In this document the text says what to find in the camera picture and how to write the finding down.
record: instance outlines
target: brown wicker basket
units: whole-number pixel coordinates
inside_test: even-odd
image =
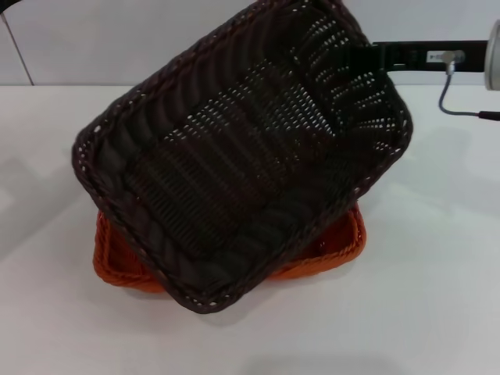
[[[407,148],[405,104],[353,46],[340,1],[262,0],[78,134],[77,178],[181,305],[235,303]]]

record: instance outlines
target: black mount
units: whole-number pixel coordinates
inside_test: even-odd
[[[463,51],[465,60],[457,72],[484,72],[488,41],[396,41],[376,42],[370,47],[350,50],[350,66],[356,73],[420,70],[445,71],[440,52]]]

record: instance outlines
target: orange wicker basket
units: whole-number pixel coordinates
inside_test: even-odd
[[[356,205],[270,279],[307,277],[339,267],[357,257],[365,243],[366,230]],[[93,262],[95,272],[108,284],[149,293],[165,291],[102,212],[97,219]]]

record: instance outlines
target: white tabletop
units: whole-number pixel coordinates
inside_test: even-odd
[[[360,201],[368,242],[318,277],[199,316],[104,284],[78,130],[127,87],[0,88],[0,372],[5,375],[500,373],[500,123],[402,86],[409,150]],[[448,107],[500,110],[452,87]]]

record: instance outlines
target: tile grout line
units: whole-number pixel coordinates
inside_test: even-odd
[[[7,22],[7,18],[5,17],[4,13],[1,13],[0,17],[2,18],[3,23],[7,27],[7,31],[9,32],[9,35],[10,35],[10,38],[11,38],[13,44],[14,44],[14,47],[16,48],[17,55],[19,56],[19,59],[21,60],[21,64],[23,64],[24,73],[26,73],[28,80],[30,80],[31,86],[34,86],[33,80],[31,79],[30,72],[28,71],[28,68],[26,66],[26,63],[24,62],[23,56],[21,55],[21,51],[19,50],[19,46],[17,45],[16,39],[14,39],[14,34],[13,34],[12,30],[10,30],[9,22]]]

